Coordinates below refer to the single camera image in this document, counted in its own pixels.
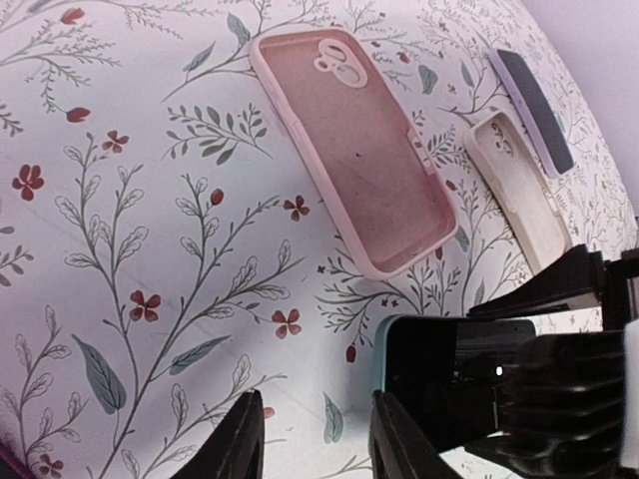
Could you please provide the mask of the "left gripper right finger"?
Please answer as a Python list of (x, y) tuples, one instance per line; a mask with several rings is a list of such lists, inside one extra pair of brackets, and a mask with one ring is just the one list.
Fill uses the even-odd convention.
[(369, 454), (374, 479), (461, 479), (391, 392), (372, 393)]

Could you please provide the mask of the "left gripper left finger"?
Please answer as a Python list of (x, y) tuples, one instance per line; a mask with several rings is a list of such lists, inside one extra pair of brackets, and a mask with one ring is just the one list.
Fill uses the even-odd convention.
[(188, 478), (262, 478), (265, 414), (259, 391), (242, 393), (187, 463)]

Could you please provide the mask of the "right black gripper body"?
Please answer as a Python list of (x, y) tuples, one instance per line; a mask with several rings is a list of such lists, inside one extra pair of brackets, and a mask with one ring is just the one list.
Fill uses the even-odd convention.
[(638, 474), (638, 253), (576, 246), (456, 326), (451, 444), (523, 478)]

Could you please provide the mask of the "black phone teal edge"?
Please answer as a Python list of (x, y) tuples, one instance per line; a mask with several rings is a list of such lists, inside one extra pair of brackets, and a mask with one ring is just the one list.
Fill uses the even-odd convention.
[(372, 388), (390, 392), (439, 452), (499, 431), (499, 406), (529, 319), (391, 315), (373, 342)]

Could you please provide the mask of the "clear white phone case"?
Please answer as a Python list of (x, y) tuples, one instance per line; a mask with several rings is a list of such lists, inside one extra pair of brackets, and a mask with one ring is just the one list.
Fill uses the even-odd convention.
[(573, 242), (522, 133), (507, 113), (496, 110), (465, 133), (463, 144), (501, 207), (531, 271), (540, 273)]

